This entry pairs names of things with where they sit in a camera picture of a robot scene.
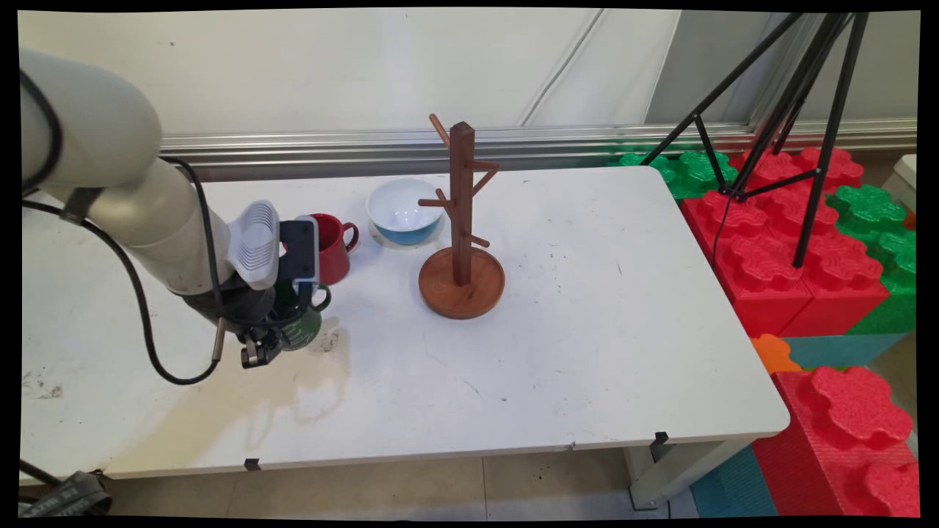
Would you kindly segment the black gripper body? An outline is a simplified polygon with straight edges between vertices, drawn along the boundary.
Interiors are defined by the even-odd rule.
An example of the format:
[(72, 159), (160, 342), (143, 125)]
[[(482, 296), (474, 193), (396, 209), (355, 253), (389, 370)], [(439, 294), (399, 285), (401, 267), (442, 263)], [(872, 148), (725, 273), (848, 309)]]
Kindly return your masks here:
[[(267, 290), (252, 290), (246, 283), (221, 283), (220, 291), (224, 313), (235, 320), (272, 322), (287, 320), (294, 315), (294, 288), (288, 283), (278, 283)], [(183, 301), (211, 323), (216, 323), (221, 317), (211, 291), (185, 295)], [(277, 337), (281, 342), (286, 341), (282, 326), (259, 329), (228, 322), (226, 328), (237, 334), (241, 342), (247, 334), (251, 334), (256, 341), (272, 337)]]

